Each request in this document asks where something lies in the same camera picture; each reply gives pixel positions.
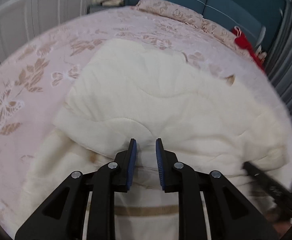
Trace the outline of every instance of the floral pattern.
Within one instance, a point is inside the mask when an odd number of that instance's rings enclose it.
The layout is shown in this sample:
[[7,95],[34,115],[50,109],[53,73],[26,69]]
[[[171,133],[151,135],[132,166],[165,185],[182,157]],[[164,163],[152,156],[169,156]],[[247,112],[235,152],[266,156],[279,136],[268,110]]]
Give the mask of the floral pattern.
[[[32,157],[53,129],[52,120],[72,82],[106,40],[128,39],[179,51],[190,65],[218,78],[235,74],[236,79],[256,91],[258,100],[285,113],[254,62],[211,33],[197,30],[194,25],[205,22],[200,15],[171,6],[162,4],[161,12],[159,9],[159,13],[171,9],[170,17],[135,7],[80,17],[36,37],[0,66],[0,224],[11,236],[15,231],[9,227],[10,214],[17,210],[18,194]],[[218,26],[207,24],[204,28],[215,33]]]
[[[140,11],[157,14],[183,22],[199,32],[204,32],[209,36],[216,38],[222,44],[232,49],[240,56],[253,61],[248,51],[240,49],[234,42],[236,36],[217,23],[204,19],[203,16],[195,11],[181,5],[171,3],[165,0],[140,0],[136,6]],[[164,25],[157,25],[161,30],[177,31],[173,27],[168,28]]]
[[64,79],[64,80],[70,80],[73,81],[77,79],[79,76],[79,69],[78,66],[73,66],[70,70],[60,73],[60,72],[53,72],[52,73],[52,82],[51,85],[52,87],[56,87],[59,85],[59,83]]

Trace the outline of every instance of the pillow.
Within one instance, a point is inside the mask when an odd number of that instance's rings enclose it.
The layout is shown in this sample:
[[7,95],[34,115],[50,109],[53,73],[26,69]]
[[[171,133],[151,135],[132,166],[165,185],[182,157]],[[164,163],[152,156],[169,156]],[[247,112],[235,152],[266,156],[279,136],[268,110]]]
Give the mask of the pillow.
[[203,16],[184,6],[165,0],[140,0],[137,10],[157,14],[183,23],[201,26]]
[[235,34],[189,8],[165,0],[140,0],[136,8],[139,11],[157,14],[190,25],[195,30],[217,39],[236,54],[253,61],[249,52],[239,48],[234,42],[237,37]]

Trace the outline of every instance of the pink bedspread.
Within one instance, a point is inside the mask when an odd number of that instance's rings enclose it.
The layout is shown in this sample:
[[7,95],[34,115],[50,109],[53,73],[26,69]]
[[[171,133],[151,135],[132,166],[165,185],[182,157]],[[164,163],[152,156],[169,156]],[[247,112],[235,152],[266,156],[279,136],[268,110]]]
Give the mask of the pink bedspread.
[[217,77],[235,74],[259,102],[275,110],[289,134],[290,164],[282,181],[292,180],[292,122],[285,106],[257,66],[217,39],[181,22],[134,10],[107,10],[77,18],[38,36],[0,66],[0,224],[18,206],[33,155],[52,130],[52,119],[80,70],[111,38],[171,48],[189,64]]

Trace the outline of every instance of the bed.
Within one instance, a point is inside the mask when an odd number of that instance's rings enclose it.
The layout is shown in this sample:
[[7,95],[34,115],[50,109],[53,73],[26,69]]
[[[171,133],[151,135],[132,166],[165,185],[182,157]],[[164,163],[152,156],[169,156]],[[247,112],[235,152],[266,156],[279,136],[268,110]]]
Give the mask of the bed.
[[[136,5],[139,0],[126,0],[126,5]],[[231,30],[235,25],[245,32],[249,42],[258,48],[265,37],[266,28],[245,9],[232,0],[167,0],[203,15]]]
[[9,220],[34,153],[53,130],[52,119],[81,69],[106,40],[120,38],[182,52],[187,62],[217,78],[235,76],[255,99],[270,107],[288,135],[289,163],[278,172],[292,183],[292,121],[263,72],[238,49],[193,26],[135,6],[77,18],[38,36],[0,66],[0,224]]

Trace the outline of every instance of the wall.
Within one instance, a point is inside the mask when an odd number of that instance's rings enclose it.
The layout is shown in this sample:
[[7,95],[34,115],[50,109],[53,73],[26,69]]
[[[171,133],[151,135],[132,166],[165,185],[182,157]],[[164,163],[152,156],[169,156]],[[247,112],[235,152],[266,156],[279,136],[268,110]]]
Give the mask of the wall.
[[238,5],[253,15],[262,25],[266,26],[266,36],[263,41],[264,49],[270,49],[270,45],[276,38],[281,24],[280,9],[284,12],[285,0],[233,0]]
[[87,12],[89,0],[0,0],[0,63],[37,35]]

